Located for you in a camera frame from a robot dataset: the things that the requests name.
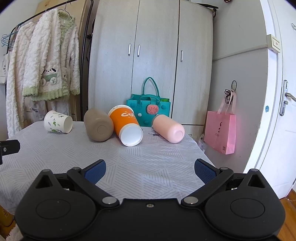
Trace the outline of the orange paper cup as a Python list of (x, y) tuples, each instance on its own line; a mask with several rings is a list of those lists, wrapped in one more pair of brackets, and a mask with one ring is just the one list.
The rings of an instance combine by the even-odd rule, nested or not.
[(134, 147), (142, 141), (144, 132), (131, 107), (117, 105), (109, 111), (108, 116), (113, 121), (114, 131), (123, 145)]

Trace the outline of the brown tumbler cup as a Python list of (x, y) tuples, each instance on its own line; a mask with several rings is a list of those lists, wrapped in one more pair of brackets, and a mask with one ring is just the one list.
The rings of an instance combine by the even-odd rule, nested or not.
[(84, 124), (88, 136), (97, 142), (108, 140), (114, 131), (113, 121), (108, 114), (95, 108), (86, 111)]

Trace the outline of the white green-print paper cup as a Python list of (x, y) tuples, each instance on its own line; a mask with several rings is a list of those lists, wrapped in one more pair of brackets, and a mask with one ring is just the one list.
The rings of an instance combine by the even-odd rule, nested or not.
[(71, 116), (49, 111), (44, 118), (44, 128), (48, 132), (53, 133), (69, 133), (73, 127), (73, 119)]

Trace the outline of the pink tumbler cup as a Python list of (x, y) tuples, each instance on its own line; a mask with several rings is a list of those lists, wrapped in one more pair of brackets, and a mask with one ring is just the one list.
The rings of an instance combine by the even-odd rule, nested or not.
[(179, 143), (185, 135), (184, 127), (164, 114), (158, 114), (154, 117), (152, 129), (173, 144)]

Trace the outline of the white fluffy robe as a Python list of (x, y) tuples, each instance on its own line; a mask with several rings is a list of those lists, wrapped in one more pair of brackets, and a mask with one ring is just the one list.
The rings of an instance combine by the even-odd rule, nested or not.
[(10, 54), (8, 78), (6, 81), (6, 123), (8, 137), (11, 138), (22, 130), (24, 122), (23, 75), (28, 47), (36, 24), (30, 22), (22, 26)]

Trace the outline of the pink paper shopping bag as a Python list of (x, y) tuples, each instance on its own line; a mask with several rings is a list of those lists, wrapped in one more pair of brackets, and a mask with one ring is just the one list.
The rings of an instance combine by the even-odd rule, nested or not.
[(205, 143), (216, 151), (229, 155), (236, 145), (236, 93), (230, 90), (229, 102), (222, 100), (217, 111), (208, 111), (205, 126)]

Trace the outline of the white patterned tablecloth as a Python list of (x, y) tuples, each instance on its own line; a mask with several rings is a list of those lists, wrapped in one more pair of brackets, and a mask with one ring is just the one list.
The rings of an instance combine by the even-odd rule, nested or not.
[(151, 128), (144, 129), (142, 141), (134, 147), (124, 146), (117, 136), (94, 142), (82, 122), (75, 122), (68, 134), (47, 132), (42, 122), (36, 122), (17, 133), (15, 139), (20, 142), (20, 151), (4, 156), (1, 165), (1, 206), (9, 213), (15, 212), (44, 169), (65, 173), (102, 159), (106, 173), (97, 185), (118, 200), (181, 200), (203, 185), (195, 174), (195, 161), (208, 160), (190, 136), (172, 144)]

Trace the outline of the white green-trim fluffy jacket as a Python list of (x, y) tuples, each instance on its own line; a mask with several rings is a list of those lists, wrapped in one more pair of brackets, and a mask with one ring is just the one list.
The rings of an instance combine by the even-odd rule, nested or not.
[(23, 76), (23, 96), (34, 101), (80, 93), (79, 40), (74, 17), (59, 9), (43, 14), (33, 31)]

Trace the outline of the teal felt handbag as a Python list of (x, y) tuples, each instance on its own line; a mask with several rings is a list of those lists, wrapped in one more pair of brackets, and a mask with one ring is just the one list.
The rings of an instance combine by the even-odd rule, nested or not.
[[(154, 84), (156, 95), (144, 92), (149, 80)], [(152, 77), (144, 80), (142, 94), (132, 94), (131, 98), (126, 101), (126, 105), (132, 108), (139, 125), (144, 127), (151, 127), (152, 120), (157, 114), (170, 115), (170, 99), (160, 97), (158, 86)]]

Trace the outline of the grey three-door wardrobe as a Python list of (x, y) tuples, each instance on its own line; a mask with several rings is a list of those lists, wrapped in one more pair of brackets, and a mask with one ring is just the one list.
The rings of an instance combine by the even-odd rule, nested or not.
[(213, 13), (191, 1), (100, 1), (88, 107), (109, 111), (133, 94), (159, 94), (170, 100), (169, 117), (199, 138), (209, 99)]

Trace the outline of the white door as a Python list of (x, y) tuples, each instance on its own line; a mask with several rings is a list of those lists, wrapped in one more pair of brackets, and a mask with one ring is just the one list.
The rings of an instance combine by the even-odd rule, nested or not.
[(295, 102), (288, 99), (280, 116), (282, 84), (295, 97), (295, 8), (288, 1), (261, 1), (267, 35), (280, 41), (281, 52), (267, 47), (267, 88), (256, 140), (245, 167), (258, 169), (278, 198), (295, 186)]

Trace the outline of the beige wall switch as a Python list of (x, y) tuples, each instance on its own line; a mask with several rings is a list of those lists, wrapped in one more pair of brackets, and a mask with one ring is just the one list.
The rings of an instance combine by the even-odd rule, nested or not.
[(274, 37), (272, 34), (266, 36), (267, 38), (267, 47), (269, 50), (278, 54), (281, 52), (280, 41)]

